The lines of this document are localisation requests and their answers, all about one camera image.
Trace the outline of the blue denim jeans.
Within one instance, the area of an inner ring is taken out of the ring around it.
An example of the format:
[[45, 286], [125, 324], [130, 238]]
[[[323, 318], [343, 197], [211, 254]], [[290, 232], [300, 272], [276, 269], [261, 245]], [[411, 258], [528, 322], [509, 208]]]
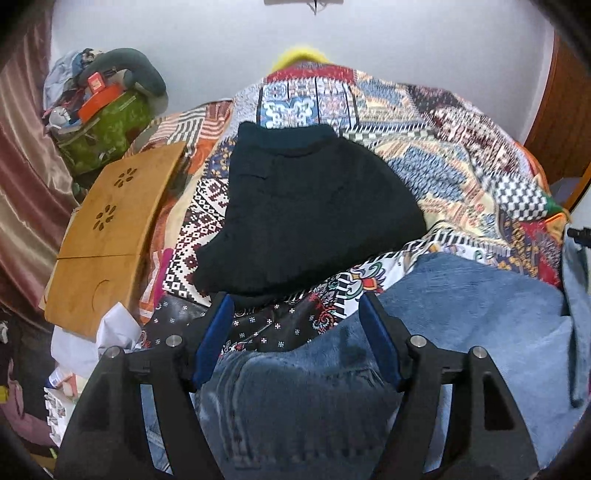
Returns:
[[[421, 258], [379, 297], [437, 347], [492, 356], [549, 464], [589, 402], [590, 296], [584, 249], [563, 244], [553, 287], [447, 253]], [[294, 350], [233, 352], [190, 397], [228, 479], [366, 479], [403, 399], [405, 348], [369, 304]]]

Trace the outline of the brown wooden wardrobe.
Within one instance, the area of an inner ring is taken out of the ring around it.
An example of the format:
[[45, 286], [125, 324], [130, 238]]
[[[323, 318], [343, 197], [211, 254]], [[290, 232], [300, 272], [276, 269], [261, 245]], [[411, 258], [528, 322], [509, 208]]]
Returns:
[[559, 35], [554, 36], [544, 95], [525, 147], [549, 183], [581, 177], [590, 163], [590, 73]]

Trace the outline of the patchwork patterned bed quilt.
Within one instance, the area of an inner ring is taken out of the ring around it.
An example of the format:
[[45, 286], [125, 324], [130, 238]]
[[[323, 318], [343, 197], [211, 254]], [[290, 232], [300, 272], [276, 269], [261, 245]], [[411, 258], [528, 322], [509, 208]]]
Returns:
[[235, 300], [225, 351], [288, 351], [449, 253], [562, 284], [567, 212], [537, 160], [445, 90], [300, 64], [155, 120], [133, 151], [183, 142], [139, 300], [150, 348]]

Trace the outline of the wooden lap desk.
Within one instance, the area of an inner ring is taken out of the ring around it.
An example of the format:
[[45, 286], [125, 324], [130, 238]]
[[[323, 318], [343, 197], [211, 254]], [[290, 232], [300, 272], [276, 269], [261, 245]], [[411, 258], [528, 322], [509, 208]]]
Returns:
[[64, 237], [45, 300], [49, 323], [93, 340], [115, 304], [131, 310], [148, 236], [185, 143], [108, 164]]

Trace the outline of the folded black pants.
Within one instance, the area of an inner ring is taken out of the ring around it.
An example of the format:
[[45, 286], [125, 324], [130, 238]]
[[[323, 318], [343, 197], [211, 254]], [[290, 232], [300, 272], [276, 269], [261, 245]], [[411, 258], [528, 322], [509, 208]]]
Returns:
[[198, 248], [192, 284], [243, 307], [269, 304], [426, 231], [413, 193], [363, 145], [325, 124], [245, 121], [229, 158], [223, 226]]

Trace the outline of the striped red gold curtain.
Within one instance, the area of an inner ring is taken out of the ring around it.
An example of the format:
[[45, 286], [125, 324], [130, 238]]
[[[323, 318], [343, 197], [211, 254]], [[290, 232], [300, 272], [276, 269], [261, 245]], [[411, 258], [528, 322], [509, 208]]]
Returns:
[[52, 14], [16, 31], [1, 58], [1, 306], [45, 329], [39, 303], [77, 202], [41, 122]]

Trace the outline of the green fabric storage box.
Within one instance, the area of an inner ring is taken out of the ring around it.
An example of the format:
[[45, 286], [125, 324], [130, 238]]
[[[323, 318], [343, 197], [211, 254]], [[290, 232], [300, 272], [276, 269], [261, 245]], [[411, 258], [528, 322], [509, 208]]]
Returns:
[[152, 119], [146, 97], [127, 91], [78, 129], [53, 137], [69, 173], [78, 177], [120, 159]]

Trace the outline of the orange box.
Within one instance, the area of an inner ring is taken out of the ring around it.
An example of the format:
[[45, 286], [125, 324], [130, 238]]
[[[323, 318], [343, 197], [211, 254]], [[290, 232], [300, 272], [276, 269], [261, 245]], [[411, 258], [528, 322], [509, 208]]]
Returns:
[[93, 94], [78, 111], [80, 121], [87, 123], [98, 111], [115, 101], [123, 92], [121, 85], [112, 84]]

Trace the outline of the white clothes pile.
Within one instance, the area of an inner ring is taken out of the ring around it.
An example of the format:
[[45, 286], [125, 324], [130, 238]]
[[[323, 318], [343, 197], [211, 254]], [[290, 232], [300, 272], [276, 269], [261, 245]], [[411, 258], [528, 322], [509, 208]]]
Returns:
[[84, 50], [70, 51], [53, 64], [43, 84], [42, 105], [44, 110], [55, 104], [61, 97], [66, 83], [82, 71], [84, 55]]

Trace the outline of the small black wall monitor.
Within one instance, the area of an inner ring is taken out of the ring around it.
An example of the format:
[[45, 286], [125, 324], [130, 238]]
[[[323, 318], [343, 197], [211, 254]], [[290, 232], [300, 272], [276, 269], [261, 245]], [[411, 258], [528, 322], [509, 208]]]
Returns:
[[264, 5], [283, 5], [283, 4], [308, 4], [312, 8], [320, 8], [328, 5], [342, 5], [344, 0], [263, 0]]

